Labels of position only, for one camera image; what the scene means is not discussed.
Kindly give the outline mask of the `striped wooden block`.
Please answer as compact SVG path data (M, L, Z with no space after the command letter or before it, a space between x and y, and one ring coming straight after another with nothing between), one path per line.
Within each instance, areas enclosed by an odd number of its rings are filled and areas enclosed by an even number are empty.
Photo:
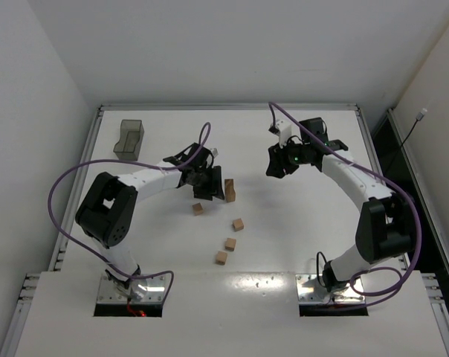
M226 178L224 180L224 194L226 202L235 202L236 201L236 191L234 188L234 180L232 178Z

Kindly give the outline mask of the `translucent grey plastic bin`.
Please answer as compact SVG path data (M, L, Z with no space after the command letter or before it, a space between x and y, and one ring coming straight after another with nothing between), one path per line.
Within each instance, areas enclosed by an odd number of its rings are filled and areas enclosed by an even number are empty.
M114 145L113 153L124 161L138 161L144 128L141 120L122 120L119 141Z

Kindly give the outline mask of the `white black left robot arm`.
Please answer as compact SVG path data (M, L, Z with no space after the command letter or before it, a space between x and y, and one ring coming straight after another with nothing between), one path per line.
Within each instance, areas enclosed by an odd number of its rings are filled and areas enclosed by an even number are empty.
M94 240L108 261L108 279L123 293L130 293L132 281L140 275L140 266L125 243L135 206L165 190L187 185L193 188L196 199L223 200L222 168L214 164L217 155L216 148L200 148L193 143L164 158L157 170L97 175L77 210L75 222Z

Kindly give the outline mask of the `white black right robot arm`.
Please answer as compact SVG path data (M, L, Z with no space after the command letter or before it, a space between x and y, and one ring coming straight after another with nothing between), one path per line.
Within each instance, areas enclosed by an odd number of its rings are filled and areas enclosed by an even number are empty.
M281 179L309 164L332 179L351 199L360 216L355 244L324 265L320 278L327 291L342 289L352 276L374 265L413 251L416 247L414 215L401 194L359 170L347 145L329 140L322 118L300 121L293 135L283 120L273 120L269 131L278 137L269 147L267 176Z

